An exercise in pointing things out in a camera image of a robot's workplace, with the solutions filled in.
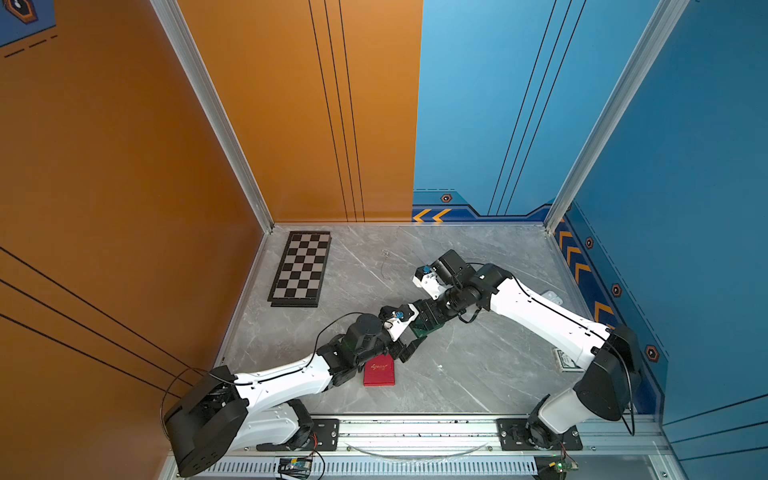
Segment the right circuit board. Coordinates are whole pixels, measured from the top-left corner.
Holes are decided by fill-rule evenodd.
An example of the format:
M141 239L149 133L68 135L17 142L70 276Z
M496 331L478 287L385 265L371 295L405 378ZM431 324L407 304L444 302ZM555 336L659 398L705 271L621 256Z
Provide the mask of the right circuit board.
M535 480L566 480L567 475L578 470L579 466L571 459L555 457L535 457L537 472L533 475Z

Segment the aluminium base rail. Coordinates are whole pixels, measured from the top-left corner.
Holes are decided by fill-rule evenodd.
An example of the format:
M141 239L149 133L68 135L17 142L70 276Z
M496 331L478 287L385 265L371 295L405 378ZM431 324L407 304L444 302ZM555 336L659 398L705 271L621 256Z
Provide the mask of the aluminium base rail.
M275 453L363 454L405 459L473 454L558 456L670 455L673 449L654 419L641 415L630 434L622 422L587 420L557 435L550 448L535 447L520 415L337 415L316 416L299 429L298 447L263 437L240 447L215 446L185 460L184 467L205 470L227 455Z

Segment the clear plastic earphone case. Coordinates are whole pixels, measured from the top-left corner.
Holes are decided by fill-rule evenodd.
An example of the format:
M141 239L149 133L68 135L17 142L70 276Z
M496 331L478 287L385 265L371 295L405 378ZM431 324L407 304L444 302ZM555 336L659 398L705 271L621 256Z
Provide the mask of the clear plastic earphone case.
M546 291L542 293L541 296L556 305L563 304L563 299L554 291Z

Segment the green booklet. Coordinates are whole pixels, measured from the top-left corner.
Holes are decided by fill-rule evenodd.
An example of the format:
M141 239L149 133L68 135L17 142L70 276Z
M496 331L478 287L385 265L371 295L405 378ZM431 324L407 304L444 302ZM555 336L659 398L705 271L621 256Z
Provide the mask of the green booklet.
M417 338L426 338L432 332L441 329L444 322L440 317L435 317L429 312L420 312L410 323L409 327Z

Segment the black white chessboard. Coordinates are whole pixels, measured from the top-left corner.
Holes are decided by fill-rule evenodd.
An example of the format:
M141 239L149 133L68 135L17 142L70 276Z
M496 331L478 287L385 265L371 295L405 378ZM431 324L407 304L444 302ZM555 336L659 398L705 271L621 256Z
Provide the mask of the black white chessboard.
M268 302L280 308L317 308L326 272L330 231L290 231Z

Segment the aluminium corner post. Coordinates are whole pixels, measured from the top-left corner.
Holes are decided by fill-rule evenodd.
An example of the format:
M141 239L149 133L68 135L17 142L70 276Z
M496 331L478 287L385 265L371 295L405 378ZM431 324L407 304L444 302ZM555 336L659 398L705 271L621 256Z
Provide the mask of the aluminium corner post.
M171 0L151 0L150 4L253 214L262 230L271 234L274 220L179 3Z
M656 6L543 222L548 235L564 219L688 4L688 0L663 0Z

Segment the left circuit board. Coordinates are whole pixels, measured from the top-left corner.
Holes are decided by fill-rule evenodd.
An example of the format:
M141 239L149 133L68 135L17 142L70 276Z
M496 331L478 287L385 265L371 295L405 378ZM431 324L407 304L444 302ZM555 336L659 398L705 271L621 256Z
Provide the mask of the left circuit board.
M313 471L312 457L282 457L277 464L278 479L307 480Z

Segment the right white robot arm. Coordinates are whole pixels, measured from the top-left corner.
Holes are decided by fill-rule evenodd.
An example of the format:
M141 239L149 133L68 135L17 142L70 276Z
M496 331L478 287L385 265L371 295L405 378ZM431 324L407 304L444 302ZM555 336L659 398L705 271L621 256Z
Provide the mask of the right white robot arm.
M627 326L610 327L581 317L537 294L514 274L494 264L476 270L462 266L457 275L435 264L416 269L413 283L432 298L427 315L459 318L470 306L506 317L563 351L583 369L571 387L542 398L529 414L526 441L551 449L579 423L599 418L624 420L635 411L633 400L642 383L637 335ZM635 432L632 418L624 420Z

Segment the aluminium corner post left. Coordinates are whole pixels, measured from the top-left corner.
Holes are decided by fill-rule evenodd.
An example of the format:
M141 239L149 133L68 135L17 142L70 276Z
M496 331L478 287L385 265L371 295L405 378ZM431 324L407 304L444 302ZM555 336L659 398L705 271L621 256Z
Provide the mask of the aluminium corner post left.
M171 0L151 0L150 4L253 214L262 230L271 234L274 220L179 3Z

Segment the red booklet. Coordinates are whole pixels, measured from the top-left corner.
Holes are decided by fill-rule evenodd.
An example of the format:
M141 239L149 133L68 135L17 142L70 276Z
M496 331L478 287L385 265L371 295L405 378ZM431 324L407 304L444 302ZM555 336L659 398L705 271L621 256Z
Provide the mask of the red booklet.
M396 384L395 363L384 354L368 361L363 370L365 387L389 387Z

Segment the circuit board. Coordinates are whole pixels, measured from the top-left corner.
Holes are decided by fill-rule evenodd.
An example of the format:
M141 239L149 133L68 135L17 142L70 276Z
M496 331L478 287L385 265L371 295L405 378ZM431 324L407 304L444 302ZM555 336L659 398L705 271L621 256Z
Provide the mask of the circuit board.
M278 479L307 480L313 471L312 457L282 457L277 464Z
M578 470L579 466L571 459L555 457L535 457L537 472L533 475L535 480L566 480L567 475Z

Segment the playing card deck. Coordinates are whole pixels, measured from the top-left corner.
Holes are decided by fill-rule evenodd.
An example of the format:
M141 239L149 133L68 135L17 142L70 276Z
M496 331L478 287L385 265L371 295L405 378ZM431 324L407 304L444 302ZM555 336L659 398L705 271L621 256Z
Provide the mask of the playing card deck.
M584 369L560 349L553 350L556 367L563 373L583 373Z

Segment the aluminium corner post right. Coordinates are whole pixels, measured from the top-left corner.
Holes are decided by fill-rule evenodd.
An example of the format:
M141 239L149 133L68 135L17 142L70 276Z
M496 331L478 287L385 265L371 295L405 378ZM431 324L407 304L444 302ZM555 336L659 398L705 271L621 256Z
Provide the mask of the aluminium corner post right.
M543 222L548 235L564 219L688 4L688 0L663 0L656 6Z

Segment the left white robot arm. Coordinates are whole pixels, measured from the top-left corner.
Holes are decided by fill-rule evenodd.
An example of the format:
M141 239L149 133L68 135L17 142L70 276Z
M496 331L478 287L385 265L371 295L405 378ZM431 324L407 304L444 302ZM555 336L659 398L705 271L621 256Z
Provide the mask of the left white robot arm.
M421 340L415 325L423 318L412 305L361 314L300 361L245 374L222 365L204 374L162 419L179 475L193 477L232 450L304 446L313 420L301 397L346 383L381 355L399 358Z

